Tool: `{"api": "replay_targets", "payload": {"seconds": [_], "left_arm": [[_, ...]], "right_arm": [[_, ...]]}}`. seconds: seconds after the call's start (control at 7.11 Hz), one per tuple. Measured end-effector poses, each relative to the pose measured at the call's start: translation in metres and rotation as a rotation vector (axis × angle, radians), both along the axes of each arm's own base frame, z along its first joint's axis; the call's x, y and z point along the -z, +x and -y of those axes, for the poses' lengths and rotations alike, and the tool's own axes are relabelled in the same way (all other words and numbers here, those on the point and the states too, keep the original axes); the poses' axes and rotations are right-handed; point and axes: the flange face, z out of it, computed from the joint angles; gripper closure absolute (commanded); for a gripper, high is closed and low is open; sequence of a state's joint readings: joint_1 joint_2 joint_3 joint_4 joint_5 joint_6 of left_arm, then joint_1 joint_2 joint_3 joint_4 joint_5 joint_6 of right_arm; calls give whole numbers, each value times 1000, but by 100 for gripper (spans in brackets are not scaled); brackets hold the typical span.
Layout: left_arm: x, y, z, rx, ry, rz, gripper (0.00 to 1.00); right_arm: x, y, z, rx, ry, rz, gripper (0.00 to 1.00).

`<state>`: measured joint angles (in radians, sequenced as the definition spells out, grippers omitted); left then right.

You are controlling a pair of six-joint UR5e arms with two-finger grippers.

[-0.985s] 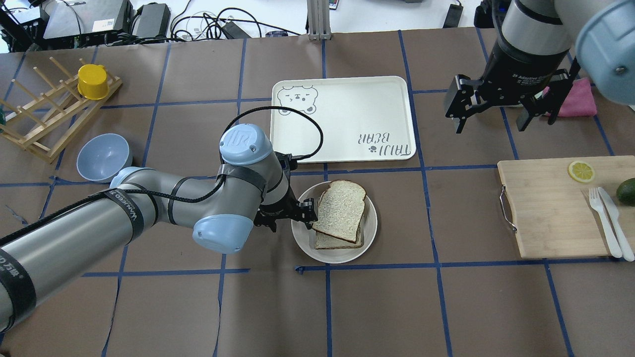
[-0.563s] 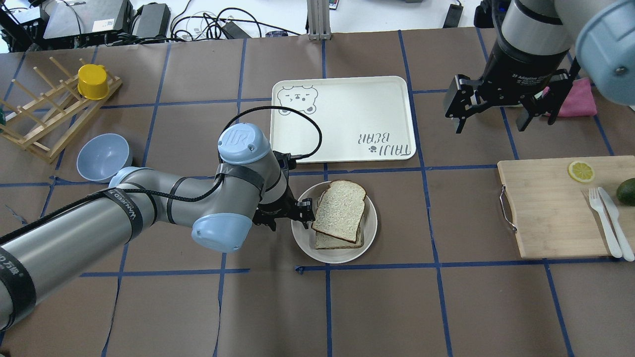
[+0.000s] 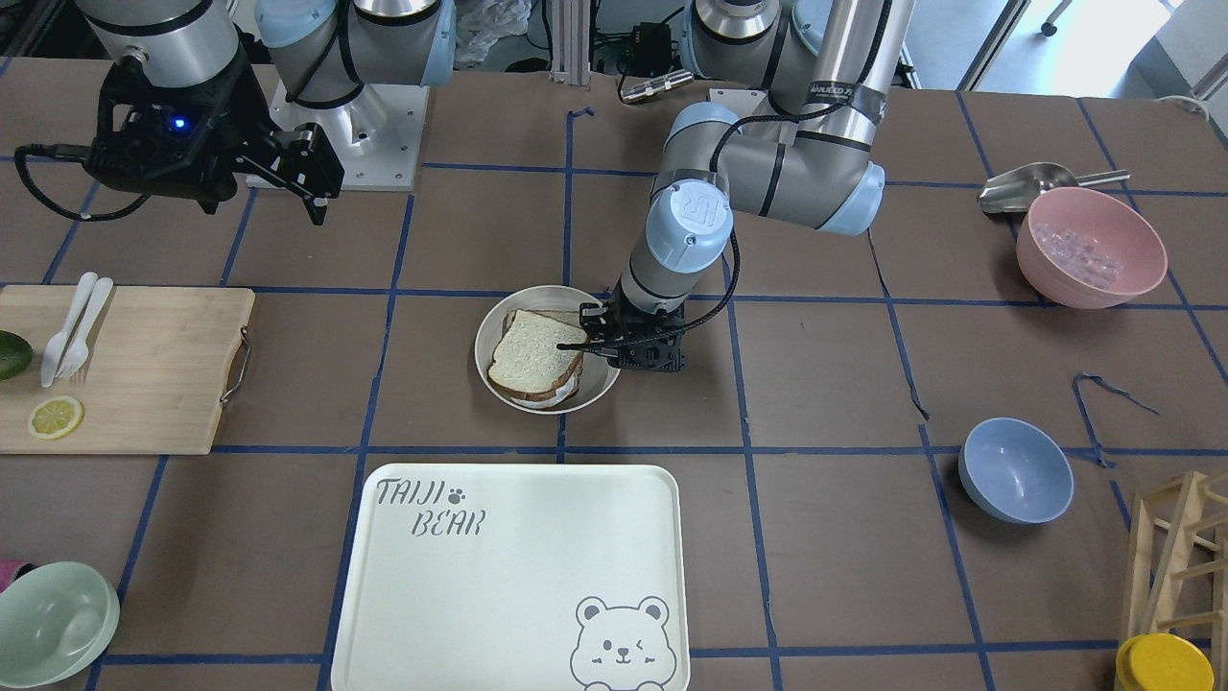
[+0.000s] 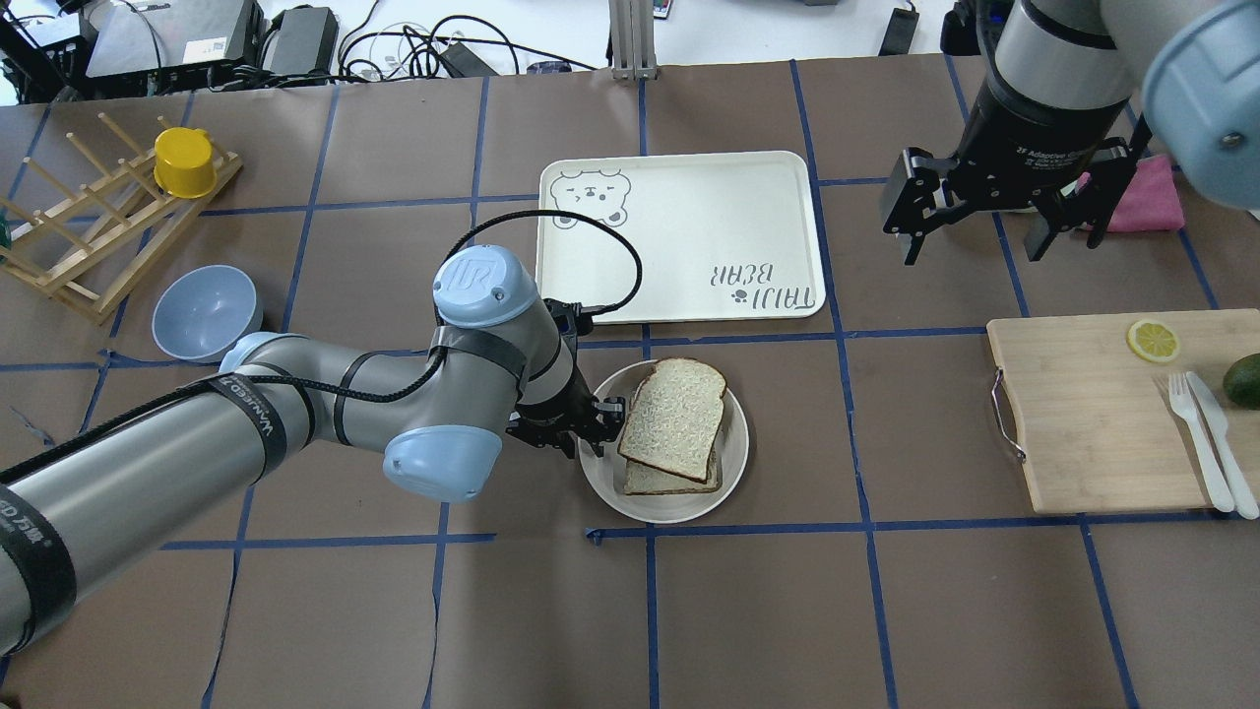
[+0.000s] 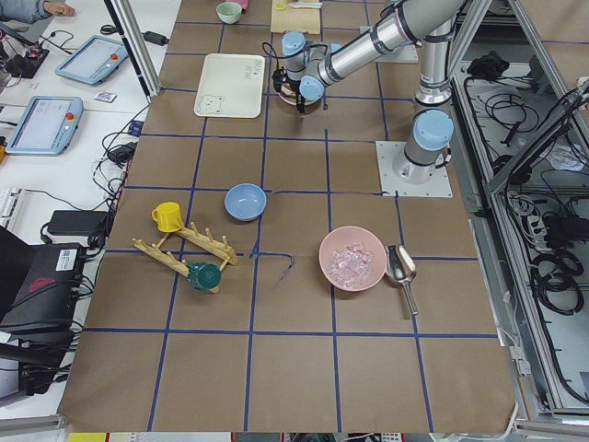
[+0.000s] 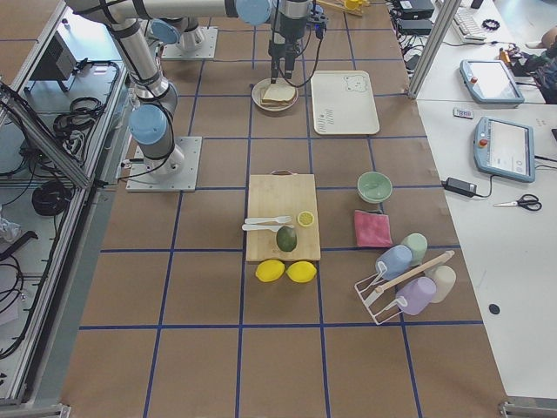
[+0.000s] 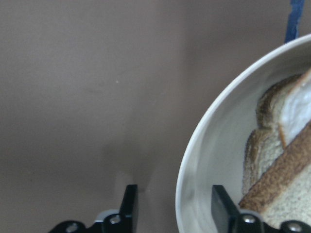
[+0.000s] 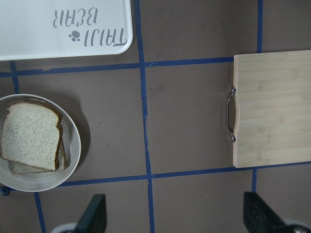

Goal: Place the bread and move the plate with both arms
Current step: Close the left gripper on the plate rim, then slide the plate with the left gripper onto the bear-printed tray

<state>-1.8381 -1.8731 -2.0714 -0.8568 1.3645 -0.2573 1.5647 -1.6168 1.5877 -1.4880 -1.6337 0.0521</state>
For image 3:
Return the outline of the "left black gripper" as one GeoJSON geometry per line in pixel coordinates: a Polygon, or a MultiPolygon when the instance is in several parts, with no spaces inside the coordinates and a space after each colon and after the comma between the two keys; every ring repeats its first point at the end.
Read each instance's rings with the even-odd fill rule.
{"type": "Polygon", "coordinates": [[[646,312],[628,298],[586,301],[578,308],[587,342],[558,342],[561,351],[583,351],[605,358],[616,369],[679,372],[685,366],[680,328],[685,307],[646,312]]]}

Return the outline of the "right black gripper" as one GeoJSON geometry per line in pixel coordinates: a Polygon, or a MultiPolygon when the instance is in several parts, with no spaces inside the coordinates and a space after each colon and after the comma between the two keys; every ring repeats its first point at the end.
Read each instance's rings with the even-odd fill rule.
{"type": "Polygon", "coordinates": [[[233,58],[187,87],[151,83],[136,58],[111,65],[98,98],[99,183],[215,207],[235,198],[238,176],[293,193],[316,226],[343,188],[341,158],[324,126],[278,126],[248,59],[233,58]]]}

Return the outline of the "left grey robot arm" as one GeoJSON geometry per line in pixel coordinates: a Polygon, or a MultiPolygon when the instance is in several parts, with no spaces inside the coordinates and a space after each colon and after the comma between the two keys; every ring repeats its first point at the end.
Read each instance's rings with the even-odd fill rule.
{"type": "Polygon", "coordinates": [[[911,1],[689,1],[679,54],[701,79],[763,92],[740,115],[686,106],[666,137],[648,217],[609,299],[583,303],[583,334],[556,353],[618,369],[680,369],[684,303],[725,250],[734,214],[812,230],[868,231],[885,191],[871,160],[911,1]]]}

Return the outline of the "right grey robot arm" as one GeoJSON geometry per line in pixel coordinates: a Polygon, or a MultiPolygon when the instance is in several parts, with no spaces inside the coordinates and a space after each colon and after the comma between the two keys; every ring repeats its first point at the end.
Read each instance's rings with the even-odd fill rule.
{"type": "Polygon", "coordinates": [[[113,59],[80,160],[113,191],[215,214],[239,184],[313,225],[341,191],[411,191],[429,91],[456,65],[452,1],[255,1],[266,98],[226,1],[81,1],[113,59]]]}

